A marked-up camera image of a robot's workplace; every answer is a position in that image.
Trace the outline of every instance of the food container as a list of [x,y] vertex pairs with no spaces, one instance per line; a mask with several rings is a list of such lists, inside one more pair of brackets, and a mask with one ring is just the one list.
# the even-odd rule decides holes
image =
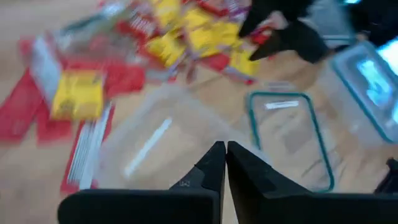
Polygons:
[[365,148],[398,141],[398,84],[369,42],[335,55],[317,83]]
[[168,189],[216,141],[234,140],[263,160],[250,140],[175,85],[164,85],[120,124],[101,148],[99,188]]
[[355,33],[348,24],[343,3],[337,0],[317,0],[308,9],[305,19],[324,38],[330,48],[355,43]]

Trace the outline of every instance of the plastic lid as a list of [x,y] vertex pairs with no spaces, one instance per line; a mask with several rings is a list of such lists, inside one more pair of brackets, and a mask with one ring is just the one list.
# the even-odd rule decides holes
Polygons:
[[310,98],[303,93],[256,91],[248,98],[254,140],[271,166],[317,192],[334,179]]
[[398,142],[398,83],[369,42],[336,55],[332,66],[381,137]]
[[309,22],[326,40],[329,47],[352,44],[355,34],[347,23],[343,3],[335,0],[317,0],[309,9]]

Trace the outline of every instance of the label on container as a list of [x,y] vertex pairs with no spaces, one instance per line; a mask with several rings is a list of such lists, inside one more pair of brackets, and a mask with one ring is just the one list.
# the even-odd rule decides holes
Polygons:
[[283,101],[283,102],[275,102],[275,103],[266,103],[265,107],[267,110],[279,109],[279,108],[290,108],[296,107],[299,105],[298,101]]

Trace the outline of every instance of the wooden table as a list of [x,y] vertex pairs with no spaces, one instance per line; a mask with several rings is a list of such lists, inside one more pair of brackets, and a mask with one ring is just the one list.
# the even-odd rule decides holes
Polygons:
[[[22,35],[34,35],[46,29],[56,29],[95,10],[97,0],[6,1],[0,3],[0,100],[3,100],[21,77],[24,67],[19,60],[16,41]],[[397,147],[361,149],[337,119],[315,80],[324,64],[309,65],[292,52],[284,52],[273,61],[261,65],[262,80],[285,80],[312,96],[317,111],[324,114],[328,152],[333,161],[336,192],[372,192],[384,178],[388,157],[398,154]],[[244,96],[263,88],[263,82],[252,86],[232,82],[207,68],[200,67],[198,79],[188,86],[193,97],[219,114],[233,127],[245,131]],[[184,84],[183,77],[178,83]],[[113,128],[117,128],[144,101],[144,95],[157,87],[146,86],[140,94],[115,100]],[[0,145],[0,223],[55,223],[57,205],[63,198],[59,186],[69,158],[72,140],[37,146],[35,125],[20,144]],[[226,189],[224,223],[236,223],[231,196]]]

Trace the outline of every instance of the candy wrapper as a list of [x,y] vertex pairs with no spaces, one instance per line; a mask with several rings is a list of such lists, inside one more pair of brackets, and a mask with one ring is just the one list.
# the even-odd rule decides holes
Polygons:
[[222,17],[228,14],[225,0],[197,0],[197,3],[202,9],[216,16]]
[[252,84],[256,81],[260,62],[258,60],[250,61],[249,57],[251,54],[252,50],[249,50],[243,44],[235,46],[231,51],[229,65],[224,69],[223,73],[232,79]]

